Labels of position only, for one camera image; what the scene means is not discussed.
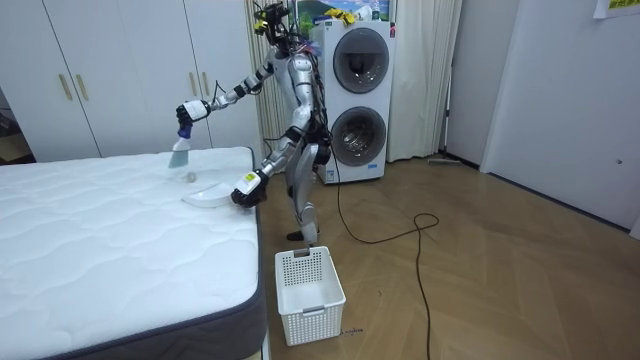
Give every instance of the stacked washer dryer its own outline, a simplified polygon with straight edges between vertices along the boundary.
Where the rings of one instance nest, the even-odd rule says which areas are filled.
[[[322,48],[319,67],[339,170],[331,159],[318,171],[320,178],[331,184],[382,177],[395,40],[390,23],[346,27],[341,20],[326,20],[313,28],[311,39]]]

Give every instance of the round porthole door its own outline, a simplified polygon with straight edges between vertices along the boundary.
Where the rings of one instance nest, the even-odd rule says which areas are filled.
[[[349,166],[369,164],[387,141],[387,127],[382,116],[367,107],[345,111],[333,124],[331,133],[336,158]]]
[[[389,48],[380,34],[367,28],[349,31],[333,55],[333,70],[340,85],[355,94],[380,85],[389,68]]]

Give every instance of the humanoid robot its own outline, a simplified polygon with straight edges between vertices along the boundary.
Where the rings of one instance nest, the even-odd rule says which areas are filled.
[[[258,21],[256,34],[264,35],[273,47],[262,66],[232,91],[211,102],[195,100],[180,105],[176,109],[180,123],[178,134],[190,133],[193,123],[211,112],[233,105],[246,95],[256,95],[262,89],[263,81],[275,75],[289,108],[293,109],[289,129],[278,139],[262,166],[238,181],[231,199],[246,208],[265,201],[269,179],[286,168],[287,195],[300,225],[300,231],[288,234],[287,238],[304,240],[308,246],[313,246],[318,240],[319,229],[309,194],[317,167],[326,165],[331,158],[331,133],[327,129],[324,88],[317,60],[309,43],[294,31],[296,27],[287,29],[282,23],[287,15],[289,9],[282,3],[265,6],[254,13]]]

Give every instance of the white wardrobe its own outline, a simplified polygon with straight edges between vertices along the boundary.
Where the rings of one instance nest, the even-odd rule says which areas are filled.
[[[0,49],[0,86],[39,162],[170,151],[178,105],[254,71],[238,0],[4,0]],[[259,157],[255,99],[197,123],[192,145]]]

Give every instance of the plastic basket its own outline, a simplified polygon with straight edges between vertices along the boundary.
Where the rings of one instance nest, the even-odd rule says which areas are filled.
[[[340,335],[347,299],[326,246],[277,253],[276,289],[287,345]]]

